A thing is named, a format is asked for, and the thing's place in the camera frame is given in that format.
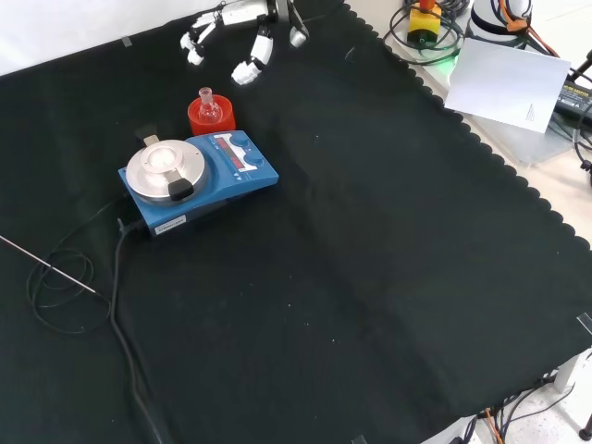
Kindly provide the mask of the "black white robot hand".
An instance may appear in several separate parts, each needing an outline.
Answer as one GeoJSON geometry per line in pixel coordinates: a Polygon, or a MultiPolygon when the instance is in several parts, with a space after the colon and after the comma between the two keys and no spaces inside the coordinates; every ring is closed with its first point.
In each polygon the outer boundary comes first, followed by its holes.
{"type": "Polygon", "coordinates": [[[292,47],[299,48],[307,42],[309,31],[292,1],[222,1],[212,10],[198,14],[179,45],[188,52],[188,62],[198,67],[204,61],[205,41],[215,31],[254,25],[257,34],[250,55],[231,74],[235,83],[244,86],[255,81],[268,65],[274,47],[272,30],[278,24],[289,28],[292,47]]]}

